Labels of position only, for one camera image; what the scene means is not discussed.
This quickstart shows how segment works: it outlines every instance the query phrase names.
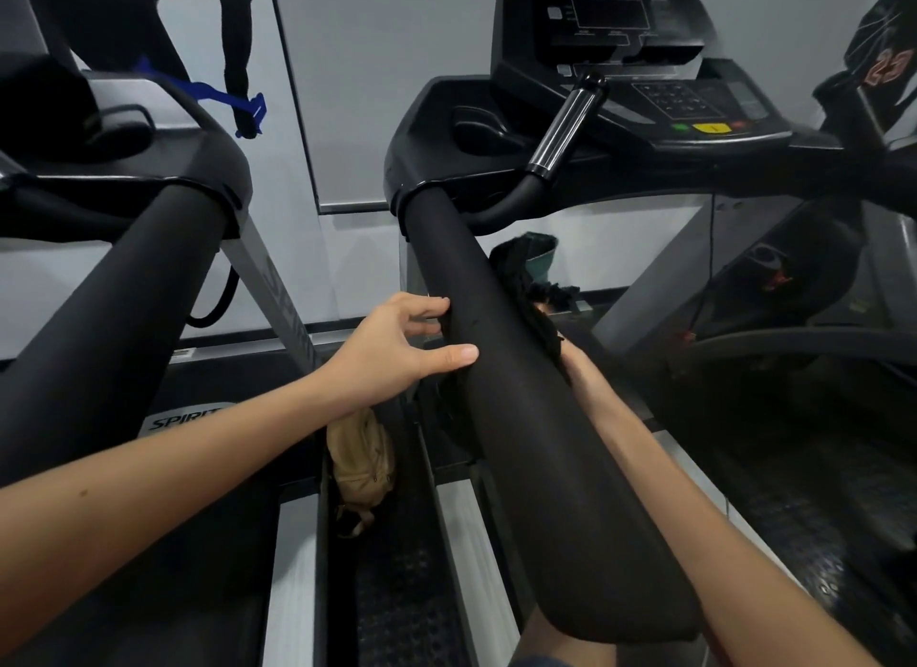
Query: yellow button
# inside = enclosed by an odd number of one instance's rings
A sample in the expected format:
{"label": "yellow button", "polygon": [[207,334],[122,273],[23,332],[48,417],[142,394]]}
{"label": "yellow button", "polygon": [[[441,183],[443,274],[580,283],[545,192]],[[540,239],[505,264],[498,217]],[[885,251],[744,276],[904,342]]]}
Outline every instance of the yellow button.
{"label": "yellow button", "polygon": [[729,124],[694,124],[694,128],[704,133],[729,133]]}

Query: chrome grip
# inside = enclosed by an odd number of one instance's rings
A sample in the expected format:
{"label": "chrome grip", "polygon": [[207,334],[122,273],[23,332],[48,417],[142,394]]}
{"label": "chrome grip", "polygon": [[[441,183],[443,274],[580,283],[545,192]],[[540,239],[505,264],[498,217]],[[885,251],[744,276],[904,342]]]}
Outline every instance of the chrome grip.
{"label": "chrome grip", "polygon": [[525,171],[552,183],[583,124],[602,105],[607,94],[608,83],[603,75],[584,75],[570,90],[567,100],[544,132],[532,158],[525,165]]}

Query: tan bag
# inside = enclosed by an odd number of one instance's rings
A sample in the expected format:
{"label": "tan bag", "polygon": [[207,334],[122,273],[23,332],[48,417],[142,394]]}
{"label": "tan bag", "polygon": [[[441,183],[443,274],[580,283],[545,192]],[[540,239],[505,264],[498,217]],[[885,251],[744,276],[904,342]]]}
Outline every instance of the tan bag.
{"label": "tan bag", "polygon": [[371,408],[338,418],[327,428],[328,452],[334,462],[335,481],[345,510],[360,516],[360,523],[346,537],[357,537],[373,523],[373,508],[395,486],[395,450],[392,439],[376,420]]}

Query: keypad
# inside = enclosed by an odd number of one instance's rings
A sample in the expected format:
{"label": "keypad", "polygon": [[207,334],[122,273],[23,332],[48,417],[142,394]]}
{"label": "keypad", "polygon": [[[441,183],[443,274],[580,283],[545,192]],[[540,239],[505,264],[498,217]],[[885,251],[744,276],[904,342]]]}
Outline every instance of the keypad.
{"label": "keypad", "polygon": [[680,81],[634,83],[634,88],[671,119],[722,118],[719,109]]}

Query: cup holder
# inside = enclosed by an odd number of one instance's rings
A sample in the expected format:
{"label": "cup holder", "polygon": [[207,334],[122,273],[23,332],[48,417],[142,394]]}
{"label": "cup holder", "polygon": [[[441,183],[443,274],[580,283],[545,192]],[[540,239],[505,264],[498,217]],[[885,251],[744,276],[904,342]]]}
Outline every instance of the cup holder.
{"label": "cup holder", "polygon": [[510,133],[498,116],[475,106],[452,110],[452,140],[469,155],[515,155],[533,147],[529,139]]}

